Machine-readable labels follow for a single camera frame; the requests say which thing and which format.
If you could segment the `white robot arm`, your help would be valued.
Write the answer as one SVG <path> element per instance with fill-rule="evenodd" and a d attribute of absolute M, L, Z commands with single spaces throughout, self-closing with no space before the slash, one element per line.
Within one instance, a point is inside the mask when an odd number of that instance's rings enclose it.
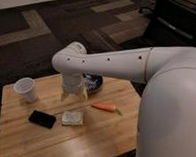
<path fill-rule="evenodd" d="M 85 73 L 143 83 L 136 157 L 196 157 L 196 47 L 147 47 L 89 54 L 72 42 L 52 66 L 66 94 L 79 91 Z"/>

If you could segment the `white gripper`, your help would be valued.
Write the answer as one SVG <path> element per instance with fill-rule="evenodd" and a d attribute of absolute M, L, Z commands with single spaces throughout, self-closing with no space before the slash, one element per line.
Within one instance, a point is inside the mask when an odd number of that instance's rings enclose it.
<path fill-rule="evenodd" d="M 87 89 L 83 85 L 83 75 L 82 74 L 64 74 L 62 77 L 62 88 L 63 92 L 60 96 L 60 101 L 63 102 L 69 94 L 77 95 L 80 100 L 88 100 Z"/>

